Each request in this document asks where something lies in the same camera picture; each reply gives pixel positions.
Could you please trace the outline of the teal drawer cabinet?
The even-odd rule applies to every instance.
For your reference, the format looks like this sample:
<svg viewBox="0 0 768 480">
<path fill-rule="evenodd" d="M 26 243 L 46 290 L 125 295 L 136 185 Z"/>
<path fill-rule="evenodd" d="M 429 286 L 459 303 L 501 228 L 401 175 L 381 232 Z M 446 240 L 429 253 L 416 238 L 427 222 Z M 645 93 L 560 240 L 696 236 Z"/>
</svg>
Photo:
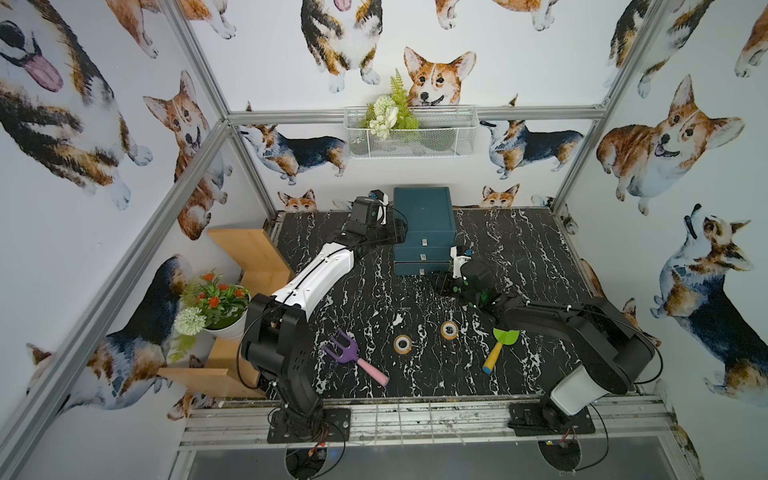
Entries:
<svg viewBox="0 0 768 480">
<path fill-rule="evenodd" d="M 448 187 L 397 187 L 394 209 L 407 221 L 405 240 L 393 247 L 394 273 L 425 276 L 452 269 L 456 223 Z"/>
</svg>

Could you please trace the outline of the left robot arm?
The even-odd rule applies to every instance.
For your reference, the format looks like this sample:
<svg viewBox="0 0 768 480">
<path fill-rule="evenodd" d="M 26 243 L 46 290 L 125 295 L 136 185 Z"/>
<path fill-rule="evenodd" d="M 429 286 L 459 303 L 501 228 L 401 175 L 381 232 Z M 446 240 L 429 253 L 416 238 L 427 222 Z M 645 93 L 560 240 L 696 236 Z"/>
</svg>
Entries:
<svg viewBox="0 0 768 480">
<path fill-rule="evenodd" d="M 286 286 L 250 301 L 238 358 L 276 383 L 289 413 L 310 417 L 322 409 L 307 366 L 314 348 L 308 320 L 315 307 L 357 260 L 378 247 L 404 242 L 407 229 L 404 218 L 388 212 L 370 223 L 349 219 Z"/>
</svg>

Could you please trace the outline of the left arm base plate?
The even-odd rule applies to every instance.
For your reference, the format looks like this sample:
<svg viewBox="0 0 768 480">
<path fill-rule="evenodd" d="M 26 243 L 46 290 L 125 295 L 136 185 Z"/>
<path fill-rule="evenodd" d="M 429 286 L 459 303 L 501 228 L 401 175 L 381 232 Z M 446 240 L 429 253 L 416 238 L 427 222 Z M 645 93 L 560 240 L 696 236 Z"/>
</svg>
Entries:
<svg viewBox="0 0 768 480">
<path fill-rule="evenodd" d="M 350 436 L 351 414 L 348 408 L 323 408 L 308 416 L 302 416 L 288 408 L 282 408 L 268 420 L 267 442 L 346 442 Z"/>
</svg>

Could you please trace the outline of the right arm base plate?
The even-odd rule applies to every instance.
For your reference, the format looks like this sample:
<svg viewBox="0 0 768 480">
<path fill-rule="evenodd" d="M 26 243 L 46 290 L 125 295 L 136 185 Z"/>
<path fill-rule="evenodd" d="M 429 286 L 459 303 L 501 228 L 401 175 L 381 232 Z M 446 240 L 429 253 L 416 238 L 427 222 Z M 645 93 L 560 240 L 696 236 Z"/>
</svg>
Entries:
<svg viewBox="0 0 768 480">
<path fill-rule="evenodd" d="M 577 435 L 596 432 L 593 420 L 586 408 L 569 416 L 547 401 L 518 402 L 508 405 L 508 427 L 519 437 L 546 435 Z"/>
</svg>

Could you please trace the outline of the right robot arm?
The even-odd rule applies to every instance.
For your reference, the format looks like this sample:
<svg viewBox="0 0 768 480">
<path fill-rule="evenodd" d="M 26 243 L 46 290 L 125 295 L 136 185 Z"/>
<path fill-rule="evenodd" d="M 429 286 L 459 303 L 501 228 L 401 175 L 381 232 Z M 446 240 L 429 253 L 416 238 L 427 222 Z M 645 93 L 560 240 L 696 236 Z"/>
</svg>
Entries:
<svg viewBox="0 0 768 480">
<path fill-rule="evenodd" d="M 487 266 L 468 257 L 433 276 L 438 294 L 474 310 L 497 339 L 522 331 L 570 343 L 580 360 L 547 394 L 542 411 L 574 417 L 606 395 L 624 395 L 656 355 L 651 340 L 603 297 L 575 304 L 528 300 L 500 290 Z"/>
</svg>

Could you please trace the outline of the orange tape roll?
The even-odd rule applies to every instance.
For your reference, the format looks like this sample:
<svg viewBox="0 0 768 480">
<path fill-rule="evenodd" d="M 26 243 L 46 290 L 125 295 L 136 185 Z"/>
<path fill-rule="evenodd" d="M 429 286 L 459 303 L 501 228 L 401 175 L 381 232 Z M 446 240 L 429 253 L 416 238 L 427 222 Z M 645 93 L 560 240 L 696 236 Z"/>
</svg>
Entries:
<svg viewBox="0 0 768 480">
<path fill-rule="evenodd" d="M 399 335 L 395 338 L 393 345 L 396 353 L 406 355 L 411 351 L 413 343 L 409 336 Z"/>
<path fill-rule="evenodd" d="M 453 321 L 446 321 L 440 327 L 441 336 L 449 341 L 455 340 L 459 335 L 459 328 Z"/>
</svg>

